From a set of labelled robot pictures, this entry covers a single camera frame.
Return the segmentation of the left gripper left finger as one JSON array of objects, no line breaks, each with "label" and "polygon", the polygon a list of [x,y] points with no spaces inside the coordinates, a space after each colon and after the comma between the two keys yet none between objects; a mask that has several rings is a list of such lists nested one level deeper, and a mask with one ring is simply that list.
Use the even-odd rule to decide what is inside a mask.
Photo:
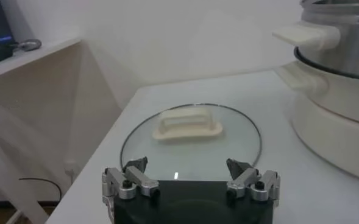
[{"label": "left gripper left finger", "polygon": [[118,196],[122,200],[132,200],[140,194],[155,200],[160,196],[160,185],[157,180],[150,179],[144,172],[148,164],[145,156],[131,160],[122,169],[108,167],[102,173],[102,196],[113,198]]}]

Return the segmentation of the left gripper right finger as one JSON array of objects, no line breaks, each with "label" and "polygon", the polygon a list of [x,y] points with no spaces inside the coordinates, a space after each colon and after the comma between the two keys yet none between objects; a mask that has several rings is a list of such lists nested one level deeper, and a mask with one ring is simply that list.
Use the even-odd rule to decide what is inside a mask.
[{"label": "left gripper right finger", "polygon": [[227,182],[227,201],[236,201],[250,194],[254,201],[279,201],[280,176],[276,171],[267,170],[264,174],[249,163],[227,159],[232,180]]}]

